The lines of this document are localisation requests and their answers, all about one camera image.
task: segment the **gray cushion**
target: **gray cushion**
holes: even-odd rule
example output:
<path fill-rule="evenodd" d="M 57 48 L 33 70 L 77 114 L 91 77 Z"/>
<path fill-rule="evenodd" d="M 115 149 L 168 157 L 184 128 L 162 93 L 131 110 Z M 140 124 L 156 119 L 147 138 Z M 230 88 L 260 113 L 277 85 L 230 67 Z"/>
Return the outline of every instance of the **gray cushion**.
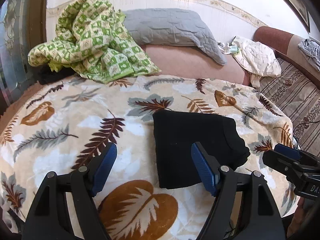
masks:
<path fill-rule="evenodd" d="M 152 8 L 125 11 L 124 25 L 139 45 L 196 45 L 218 64 L 227 63 L 200 16 L 190 10 Z"/>

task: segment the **floral striped fabric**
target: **floral striped fabric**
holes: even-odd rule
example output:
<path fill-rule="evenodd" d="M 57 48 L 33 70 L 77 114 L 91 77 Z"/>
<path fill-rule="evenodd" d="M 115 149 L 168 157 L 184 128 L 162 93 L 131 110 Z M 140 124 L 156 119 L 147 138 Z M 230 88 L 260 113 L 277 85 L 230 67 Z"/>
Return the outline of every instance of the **floral striped fabric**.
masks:
<path fill-rule="evenodd" d="M 301 123 L 320 120 L 320 90 L 292 64 L 278 58 L 281 76 L 263 77 L 259 92 L 278 106 L 292 121 Z M 301 148 L 320 156 L 320 123 L 299 125 L 293 134 Z"/>

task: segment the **leaf-patterned blanket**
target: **leaf-patterned blanket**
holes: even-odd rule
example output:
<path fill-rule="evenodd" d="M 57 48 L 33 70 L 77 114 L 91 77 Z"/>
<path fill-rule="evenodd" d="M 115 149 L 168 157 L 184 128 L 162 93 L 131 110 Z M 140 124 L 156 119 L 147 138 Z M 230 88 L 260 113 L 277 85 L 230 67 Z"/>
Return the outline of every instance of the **leaf-patterned blanket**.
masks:
<path fill-rule="evenodd" d="M 31 66 L 71 67 L 84 78 L 108 83 L 160 72 L 123 25 L 124 15 L 106 0 L 75 0 L 61 13 L 57 37 L 34 47 Z"/>
<path fill-rule="evenodd" d="M 281 215 L 291 211 L 293 186 L 262 162 L 263 153 L 277 143 L 292 147 L 290 119 L 250 87 L 164 75 L 108 85 L 76 76 L 45 86 L 0 136 L 0 202 L 24 220 L 47 172 L 71 172 L 113 142 L 117 159 L 94 198 L 112 239 L 196 239 L 214 198 L 202 183 L 158 187 L 152 114 L 159 109 L 233 118 L 251 152 L 238 172 L 260 171 Z M 73 209 L 70 214 L 74 220 Z M 79 228 L 74 230 L 81 236 Z"/>

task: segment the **green and white blanket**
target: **green and white blanket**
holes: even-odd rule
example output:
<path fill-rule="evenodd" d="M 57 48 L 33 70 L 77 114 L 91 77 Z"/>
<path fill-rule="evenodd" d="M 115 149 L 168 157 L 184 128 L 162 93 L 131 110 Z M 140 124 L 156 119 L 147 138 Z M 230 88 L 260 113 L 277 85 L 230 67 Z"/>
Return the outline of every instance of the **green and white blanket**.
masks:
<path fill-rule="evenodd" d="M 29 52 L 29 64 L 48 63 L 57 72 L 71 67 L 83 78 L 103 83 L 160 72 L 130 36 L 123 19 L 106 0 L 76 0 L 61 13 L 57 37 Z"/>

